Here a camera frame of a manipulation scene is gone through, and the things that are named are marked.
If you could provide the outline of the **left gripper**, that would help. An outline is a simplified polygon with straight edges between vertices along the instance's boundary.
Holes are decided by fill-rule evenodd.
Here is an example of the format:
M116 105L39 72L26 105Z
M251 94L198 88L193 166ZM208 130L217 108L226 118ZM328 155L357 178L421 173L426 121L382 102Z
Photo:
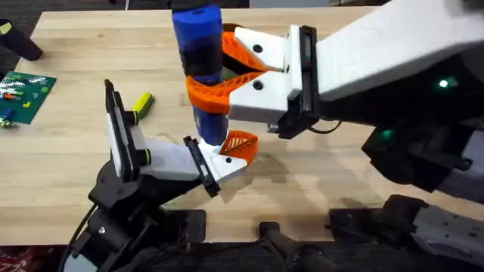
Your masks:
M202 141L200 148L190 136L183 139L183 146L146 138L138 127L130 132L135 147L148 154L141 175L178 183L198 180L211 197L220 191L219 184L242 175L249 165L245 159L254 159L258 150L258 137L246 131L230 130L221 145Z

